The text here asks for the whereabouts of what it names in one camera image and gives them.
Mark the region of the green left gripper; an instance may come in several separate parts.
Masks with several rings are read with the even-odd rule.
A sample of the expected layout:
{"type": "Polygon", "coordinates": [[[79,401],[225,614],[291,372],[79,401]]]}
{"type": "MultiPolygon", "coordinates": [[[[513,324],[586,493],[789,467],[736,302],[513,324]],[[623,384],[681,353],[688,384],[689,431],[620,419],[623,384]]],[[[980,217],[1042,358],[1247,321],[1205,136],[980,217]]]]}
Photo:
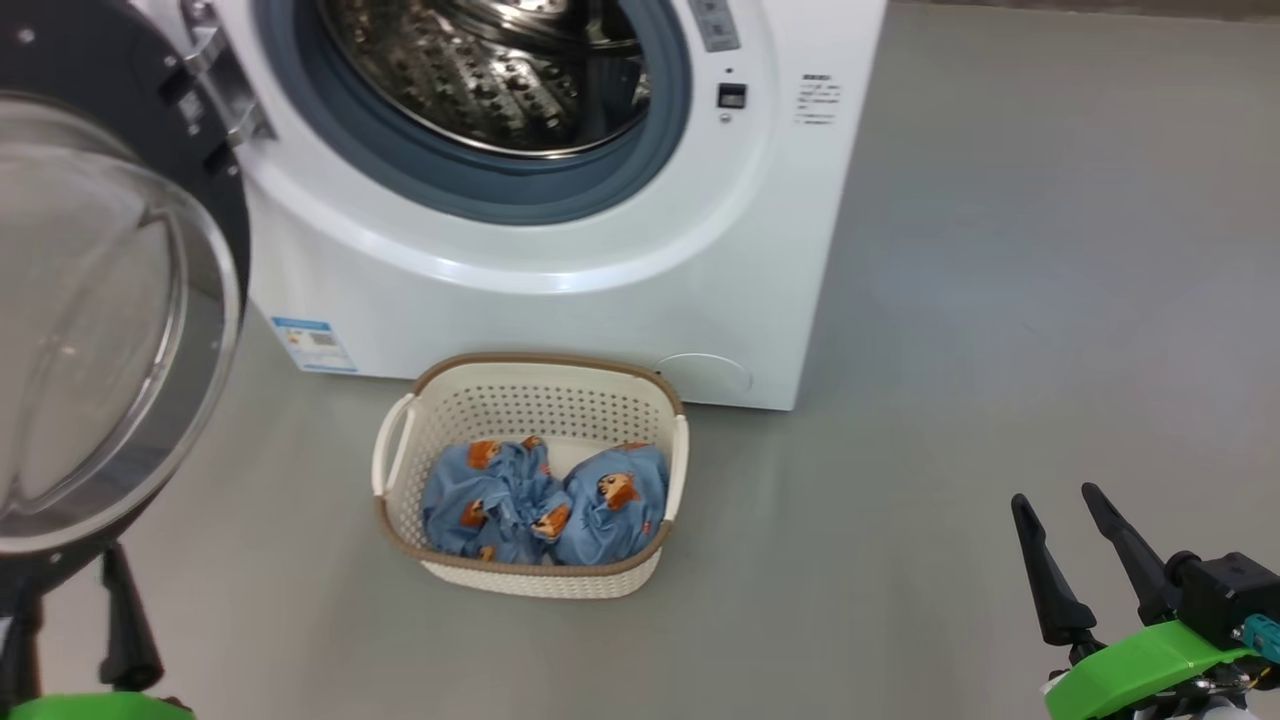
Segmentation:
{"type": "MultiPolygon", "coordinates": [[[[108,652],[99,680],[114,691],[147,691],[164,678],[164,665],[122,544],[102,552],[102,587],[109,594],[108,652]]],[[[5,719],[196,719],[169,700],[137,692],[42,696],[38,634],[44,605],[33,591],[3,602],[1,706],[5,719]]]]}

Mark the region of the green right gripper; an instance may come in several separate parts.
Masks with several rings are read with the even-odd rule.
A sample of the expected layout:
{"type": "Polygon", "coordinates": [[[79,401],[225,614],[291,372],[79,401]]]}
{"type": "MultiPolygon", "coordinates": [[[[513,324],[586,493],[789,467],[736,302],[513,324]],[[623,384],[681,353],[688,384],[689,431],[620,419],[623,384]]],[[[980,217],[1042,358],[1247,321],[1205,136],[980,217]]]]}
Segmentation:
{"type": "MultiPolygon", "coordinates": [[[[1083,483],[1082,497],[1098,532],[1115,548],[1147,628],[1084,657],[1047,685],[1044,705],[1051,719],[1107,717],[1212,667],[1256,656],[1240,644],[1220,650],[1184,623],[1171,621],[1180,594],[1167,582],[1165,561],[1096,483],[1083,483]]],[[[1030,501],[1019,493],[1010,506],[1042,641],[1097,646],[1094,614],[1073,593],[1030,501]]]]}

